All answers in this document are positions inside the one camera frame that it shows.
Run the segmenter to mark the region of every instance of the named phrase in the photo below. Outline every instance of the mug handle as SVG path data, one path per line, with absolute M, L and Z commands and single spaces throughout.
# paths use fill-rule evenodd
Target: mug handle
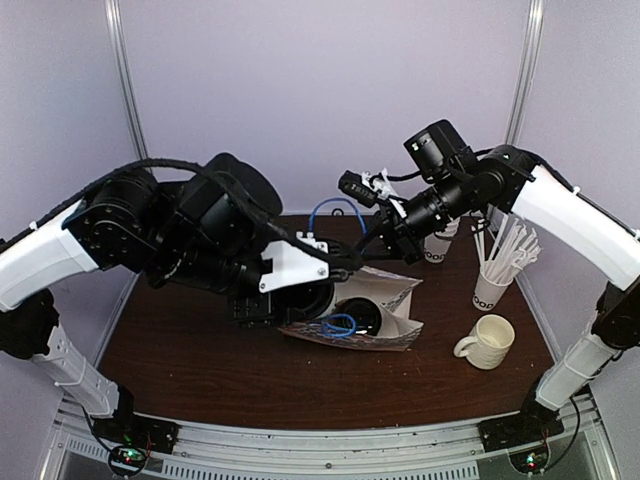
M 469 351 L 466 348 L 474 343 L 478 343 L 478 337 L 464 337 L 456 343 L 456 346 L 453 348 L 453 354 L 456 357 L 466 357 L 469 355 Z

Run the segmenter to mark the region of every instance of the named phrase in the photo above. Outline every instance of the paper cup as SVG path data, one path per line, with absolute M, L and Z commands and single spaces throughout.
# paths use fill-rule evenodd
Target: paper cup
M 424 258 L 431 263 L 442 262 L 451 246 L 452 240 L 453 235 L 445 236 L 438 234 L 437 237 L 435 234 L 429 235 L 424 239 Z
M 513 279 L 509 283 L 492 282 L 487 280 L 482 270 L 480 270 L 480 275 L 478 275 L 478 281 L 476 282 L 476 289 L 473 293 L 473 305 L 478 310 L 488 312 L 496 306 L 512 282 Z
M 433 233 L 424 239 L 424 258 L 427 261 L 440 263 L 444 260 L 459 225 L 460 218 L 456 218 L 447 224 L 444 231 Z

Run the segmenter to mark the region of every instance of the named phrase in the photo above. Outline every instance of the black wire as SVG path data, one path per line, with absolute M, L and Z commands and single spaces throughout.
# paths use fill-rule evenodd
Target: black wire
M 93 436 L 93 438 L 96 439 L 96 441 L 100 444 L 100 446 L 102 448 L 104 448 L 109 453 L 109 456 L 107 457 L 107 465 L 109 467 L 109 470 L 111 470 L 111 473 L 113 473 L 114 475 L 117 475 L 119 477 L 131 478 L 131 477 L 135 477 L 140 472 L 142 472 L 142 470 L 144 470 L 144 467 L 147 465 L 147 461 L 149 460 L 149 456 L 145 452 L 140 450 L 139 448 L 133 447 L 131 445 L 121 444 L 121 445 L 116 445 L 113 448 L 109 448 L 109 446 L 106 443 L 104 443 L 102 441 L 102 439 L 98 435 L 96 435 L 96 432 L 93 429 L 93 423 L 91 423 L 91 417 L 89 417 L 89 414 L 84 409 L 84 407 L 81 407 L 81 408 L 82 408 L 82 413 L 84 413 L 84 418 L 87 421 L 87 425 L 89 426 L 89 431 L 91 432 L 91 435 Z M 140 463 L 140 465 L 138 465 L 138 467 L 136 467 L 135 470 L 129 471 L 129 470 L 126 470 L 124 468 L 121 468 L 121 471 L 118 471 L 115 468 L 115 466 L 113 464 L 113 461 L 116 460 L 117 457 L 118 457 L 118 454 L 116 452 L 118 450 L 122 449 L 122 448 L 135 450 L 136 452 L 138 452 L 140 455 L 142 455 L 144 457 L 144 461 L 143 462 L 136 462 L 136 463 Z
M 42 217 L 40 220 L 36 222 L 36 226 L 39 228 L 45 223 L 51 221 L 57 215 L 59 215 L 64 210 L 69 208 L 71 205 L 78 202 L 79 200 L 82 200 L 85 196 L 93 193 L 94 190 L 102 186 L 106 181 L 110 180 L 111 178 L 123 173 L 131 172 L 132 170 L 140 169 L 140 168 L 173 168 L 175 170 L 186 170 L 189 172 L 193 172 L 197 175 L 201 175 L 202 177 L 212 182 L 220 183 L 221 181 L 220 177 L 216 177 L 211 172 L 205 170 L 205 168 L 202 165 L 195 162 L 187 162 L 185 160 L 174 160 L 169 158 L 149 158 L 146 160 L 138 160 L 136 162 L 131 162 L 127 165 L 123 165 L 122 167 L 116 168 L 115 170 L 112 170 L 110 173 L 103 175 L 97 180 L 91 182 L 89 185 L 84 187 L 78 193 L 74 194 L 73 196 L 71 196 L 70 198 L 68 198 L 61 204 L 59 204 L 58 206 L 54 207 L 49 213 L 47 213 L 44 217 Z M 279 239 L 286 241 L 290 245 L 297 247 L 298 249 L 302 250 L 303 252 L 305 252 L 306 254 L 314 258 L 318 258 L 324 262 L 327 262 L 332 267 L 344 268 L 344 269 L 353 270 L 353 271 L 359 270 L 362 267 L 362 258 L 360 257 L 360 254 L 356 250 L 354 250 L 353 252 L 350 252 L 349 257 L 346 259 L 335 258 L 331 255 L 328 255 L 322 252 L 321 250 L 318 250 L 317 248 L 314 248 L 304 243 L 303 241 L 298 239 L 295 235 L 291 236 L 286 229 L 272 223 L 270 221 L 270 218 L 266 214 L 261 214 L 257 210 L 252 211 L 248 209 L 242 209 L 242 211 L 251 220 L 254 220 L 257 223 L 266 226 L 271 231 L 271 233 L 277 236 Z M 10 248 L 11 246 L 18 243 L 20 240 L 25 238 L 27 235 L 29 235 L 31 232 L 32 230 L 30 228 L 23 230 L 18 235 L 14 236 L 11 240 L 2 244 L 0 247 L 1 250 L 4 251 Z
M 387 198 L 390 198 L 391 200 L 397 200 L 397 201 L 402 202 L 402 203 L 407 203 L 409 201 L 406 198 L 399 197 L 397 195 L 389 195 Z
M 418 170 L 417 172 L 408 173 L 407 175 L 399 175 L 399 176 L 388 175 L 387 179 L 390 182 L 406 182 L 407 180 L 411 180 L 412 178 L 416 178 L 419 176 L 420 176 L 420 170 Z
M 489 153 L 491 150 L 493 150 L 492 148 L 485 148 L 484 150 L 478 150 L 477 152 L 474 152 L 476 155 L 486 155 L 487 153 Z M 420 176 L 420 170 L 418 170 L 417 172 L 413 172 L 413 173 L 408 173 L 406 175 L 398 175 L 398 176 L 394 176 L 394 175 L 388 175 L 387 179 L 390 182 L 406 182 L 407 180 L 411 180 L 414 179 L 416 177 Z
M 573 397 L 571 397 L 569 400 L 571 400 L 571 403 L 573 404 L 573 408 L 576 411 L 576 430 L 575 432 L 573 432 L 573 436 L 571 437 L 571 441 L 569 442 L 569 445 L 567 445 L 567 448 L 564 449 L 564 452 L 562 452 L 562 454 L 556 459 L 555 462 L 553 462 L 551 465 L 544 468 L 544 473 L 548 472 L 549 470 L 554 468 L 556 465 L 558 465 L 562 461 L 562 459 L 567 455 L 567 453 L 569 453 L 569 450 L 571 450 L 571 447 L 573 446 L 573 444 L 576 441 L 576 438 L 578 437 L 578 433 L 580 433 L 580 409 L 578 408 L 578 405 L 576 405 L 576 401 L 573 399 Z

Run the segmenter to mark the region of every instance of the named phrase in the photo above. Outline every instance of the brown tabletop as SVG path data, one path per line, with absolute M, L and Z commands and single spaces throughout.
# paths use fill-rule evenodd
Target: brown tabletop
M 516 330 L 502 365 L 481 371 L 452 354 L 482 316 L 471 303 L 478 260 L 468 232 L 465 220 L 439 265 L 373 263 L 424 279 L 411 307 L 424 328 L 409 351 L 351 351 L 239 329 L 226 320 L 225 298 L 177 285 L 152 290 L 141 278 L 100 368 L 133 392 L 140 412 L 242 427 L 409 426 L 517 410 L 552 360 L 515 283 L 494 309 Z M 353 242 L 359 227 L 353 217 L 325 217 L 316 234 Z

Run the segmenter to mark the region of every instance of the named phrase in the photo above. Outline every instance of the white wall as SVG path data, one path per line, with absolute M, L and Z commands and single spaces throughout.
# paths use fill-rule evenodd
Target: white wall
M 583 193 L 640 227 L 640 3 L 547 2 L 538 69 L 520 145 L 540 153 Z M 605 278 L 548 235 L 529 279 L 562 349 L 590 318 Z M 640 471 L 640 352 L 593 382 L 625 479 Z
M 150 155 L 235 153 L 265 173 L 289 213 L 339 193 L 345 169 L 413 171 L 402 143 L 442 117 L 476 148 L 501 142 L 528 16 L 525 0 L 121 9 Z
M 0 236 L 10 238 L 97 176 L 134 159 L 104 3 L 0 4 Z M 53 288 L 61 322 L 95 358 L 129 274 Z M 0 353 L 0 478 L 35 478 L 60 392 Z

